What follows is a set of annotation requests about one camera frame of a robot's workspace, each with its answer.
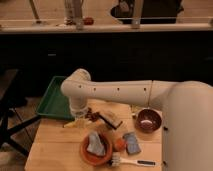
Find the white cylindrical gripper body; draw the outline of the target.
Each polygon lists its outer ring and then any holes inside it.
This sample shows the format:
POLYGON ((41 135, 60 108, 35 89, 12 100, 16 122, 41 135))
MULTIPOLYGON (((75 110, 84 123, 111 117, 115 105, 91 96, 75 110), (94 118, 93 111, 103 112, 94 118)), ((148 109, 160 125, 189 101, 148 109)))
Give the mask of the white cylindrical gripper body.
POLYGON ((69 108, 74 117, 85 116, 88 112, 87 100, 83 98, 70 98, 69 108))

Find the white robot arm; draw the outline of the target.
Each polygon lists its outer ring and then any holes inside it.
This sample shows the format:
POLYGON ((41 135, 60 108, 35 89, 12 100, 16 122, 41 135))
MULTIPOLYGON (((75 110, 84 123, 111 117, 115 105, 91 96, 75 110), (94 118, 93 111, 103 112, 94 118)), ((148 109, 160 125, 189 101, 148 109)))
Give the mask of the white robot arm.
POLYGON ((162 171, 213 171, 213 86, 199 81, 93 82, 85 69, 61 85, 71 113, 82 116, 89 99, 160 110, 162 171))

